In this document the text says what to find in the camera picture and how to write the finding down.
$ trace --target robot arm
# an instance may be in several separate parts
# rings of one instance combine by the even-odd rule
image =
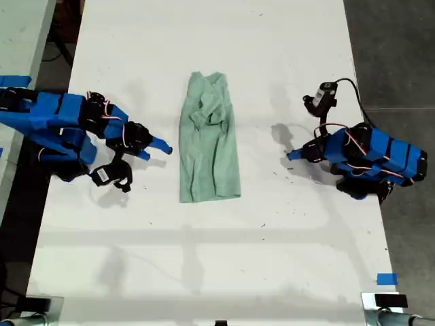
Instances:
[[[1,80],[0,87],[6,86],[4,80],[8,79]],[[147,147],[172,153],[165,141],[153,137],[141,124],[129,122],[125,112],[95,92],[85,97],[15,87],[0,89],[0,122],[37,143],[37,160],[62,180],[89,174],[97,185],[114,182],[124,192],[130,190],[133,180],[131,167],[122,160],[124,154],[149,160]],[[86,131],[105,139],[116,153],[112,163],[92,173],[88,166],[94,162],[97,148]]]
[[[321,84],[314,97],[304,96],[304,105],[309,113],[320,118],[320,125],[314,130],[314,139],[289,153],[288,159],[306,159],[312,163],[328,160],[332,163],[331,173],[343,176],[337,189],[356,199],[377,194],[382,202],[394,184],[406,187],[423,180],[428,155],[420,148],[391,138],[376,129],[368,117],[369,124],[360,123],[353,128],[326,122],[329,109],[336,106],[335,95],[341,80],[352,83],[362,109],[358,90],[350,79]],[[329,134],[326,130],[328,125],[344,128]]]

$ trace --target blue painter's tape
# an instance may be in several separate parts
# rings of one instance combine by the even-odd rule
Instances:
[[[31,81],[29,76],[0,76],[0,87],[27,87]]]
[[[397,285],[397,283],[396,273],[378,273],[378,285]]]

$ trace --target white tabletop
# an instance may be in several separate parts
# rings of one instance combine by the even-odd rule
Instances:
[[[55,0],[0,0],[0,75],[31,76],[35,87]],[[0,224],[20,154],[22,135],[0,124]]]
[[[179,203],[193,71],[227,74],[240,199]],[[175,150],[131,159],[128,194],[52,178],[29,294],[64,297],[61,325],[365,325],[361,292],[395,290],[376,286],[392,270],[377,199],[285,158],[319,123],[302,97],[339,77],[355,78],[341,0],[87,0],[69,91]],[[330,122],[362,121],[351,86],[337,99]],[[113,155],[99,144],[96,165]]]

